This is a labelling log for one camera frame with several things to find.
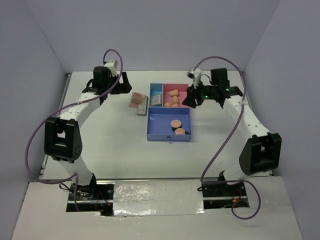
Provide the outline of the tan gourd-shaped makeup sponge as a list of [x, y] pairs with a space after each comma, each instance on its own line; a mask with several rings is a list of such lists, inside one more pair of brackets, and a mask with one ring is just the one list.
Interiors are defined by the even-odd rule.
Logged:
[[178, 96], [173, 96], [172, 97], [172, 104], [173, 105], [179, 105], [180, 101], [179, 101], [179, 98]]

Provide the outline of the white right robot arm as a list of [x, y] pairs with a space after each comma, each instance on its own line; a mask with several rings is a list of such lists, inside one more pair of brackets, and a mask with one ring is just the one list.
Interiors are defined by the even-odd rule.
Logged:
[[209, 85], [201, 81], [202, 71], [198, 68], [187, 72], [192, 85], [187, 88], [183, 105], [196, 108], [205, 100], [216, 101], [235, 121], [235, 128], [240, 130], [245, 145], [238, 161], [229, 169], [219, 173], [216, 181], [202, 183], [199, 188], [203, 196], [220, 194], [228, 196], [236, 193], [242, 181], [262, 172], [268, 172], [279, 166], [282, 138], [278, 133], [271, 133], [255, 116], [245, 102], [244, 93], [231, 86], [225, 68], [210, 71]]

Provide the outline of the patterned eyeshadow palette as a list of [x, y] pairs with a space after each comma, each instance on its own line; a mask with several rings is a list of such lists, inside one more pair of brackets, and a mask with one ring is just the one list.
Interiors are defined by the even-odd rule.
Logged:
[[146, 96], [144, 94], [141, 94], [139, 92], [133, 92], [131, 96], [131, 102], [136, 104], [142, 104], [145, 98]]

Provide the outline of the pink round powder puff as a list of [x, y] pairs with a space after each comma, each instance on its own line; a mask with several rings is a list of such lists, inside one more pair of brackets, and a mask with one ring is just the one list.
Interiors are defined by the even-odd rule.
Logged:
[[182, 126], [182, 122], [178, 119], [174, 119], [170, 122], [170, 126], [172, 128], [180, 128]]

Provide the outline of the pink blush palette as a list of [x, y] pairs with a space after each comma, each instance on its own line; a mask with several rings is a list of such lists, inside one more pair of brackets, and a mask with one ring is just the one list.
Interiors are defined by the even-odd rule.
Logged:
[[131, 100], [128, 106], [130, 108], [137, 108], [139, 106], [139, 102], [137, 100]]

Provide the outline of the three-colour compartment organizer tray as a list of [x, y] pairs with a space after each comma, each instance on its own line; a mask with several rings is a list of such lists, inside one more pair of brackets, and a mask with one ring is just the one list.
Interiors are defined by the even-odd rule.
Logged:
[[[147, 114], [146, 137], [148, 141], [162, 142], [189, 142], [192, 138], [191, 110], [182, 104], [187, 96], [188, 84], [186, 83], [151, 83], [149, 97], [162, 95], [162, 106], [150, 106]], [[177, 89], [179, 91], [179, 107], [172, 107], [172, 97], [169, 92]], [[180, 120], [181, 128], [189, 134], [175, 134], [172, 131], [171, 121]]]

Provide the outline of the orange square blush palette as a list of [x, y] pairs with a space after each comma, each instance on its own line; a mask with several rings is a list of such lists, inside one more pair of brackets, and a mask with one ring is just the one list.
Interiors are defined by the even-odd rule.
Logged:
[[163, 97], [161, 94], [154, 95], [150, 98], [151, 107], [161, 107], [163, 102]]

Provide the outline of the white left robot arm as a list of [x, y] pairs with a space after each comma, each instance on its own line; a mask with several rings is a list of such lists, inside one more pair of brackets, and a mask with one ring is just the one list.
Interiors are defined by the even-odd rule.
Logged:
[[108, 94], [128, 94], [132, 90], [126, 73], [119, 82], [117, 62], [110, 60], [93, 70], [78, 102], [58, 117], [45, 121], [44, 152], [69, 173], [76, 174], [73, 186], [86, 199], [97, 197], [99, 190], [95, 175], [87, 168], [81, 154], [83, 143], [80, 128], [88, 117], [107, 99]]

